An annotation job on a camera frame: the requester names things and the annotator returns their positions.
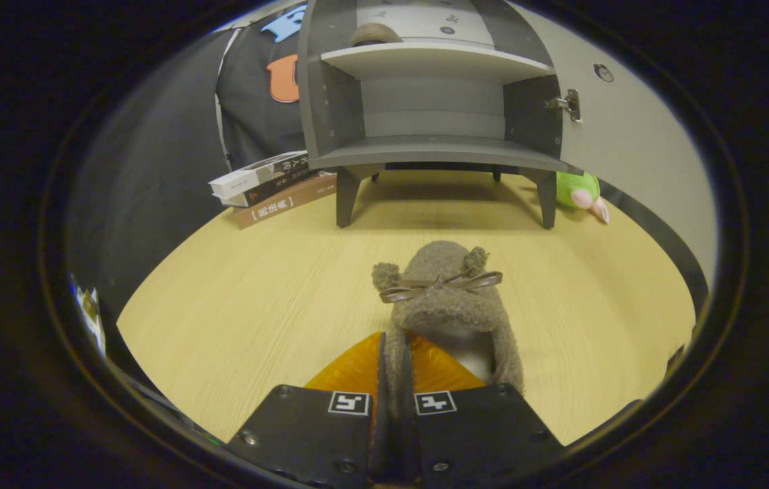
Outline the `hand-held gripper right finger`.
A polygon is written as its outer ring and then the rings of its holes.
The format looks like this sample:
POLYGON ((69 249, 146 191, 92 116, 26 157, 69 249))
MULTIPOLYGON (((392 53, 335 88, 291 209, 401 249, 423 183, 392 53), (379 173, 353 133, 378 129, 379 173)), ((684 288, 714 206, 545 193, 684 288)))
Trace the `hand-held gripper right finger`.
POLYGON ((565 447, 515 386, 485 384, 429 340, 406 338, 398 471, 419 485, 503 485, 565 447))

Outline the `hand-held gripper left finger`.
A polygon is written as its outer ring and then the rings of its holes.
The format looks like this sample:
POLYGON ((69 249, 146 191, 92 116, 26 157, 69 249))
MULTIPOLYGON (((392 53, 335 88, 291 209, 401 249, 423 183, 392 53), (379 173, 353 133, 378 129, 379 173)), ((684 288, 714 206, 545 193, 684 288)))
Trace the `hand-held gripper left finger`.
POLYGON ((270 390, 229 451, 257 467, 317 488, 366 488, 387 472, 389 418, 384 332, 329 362, 304 386, 270 390))

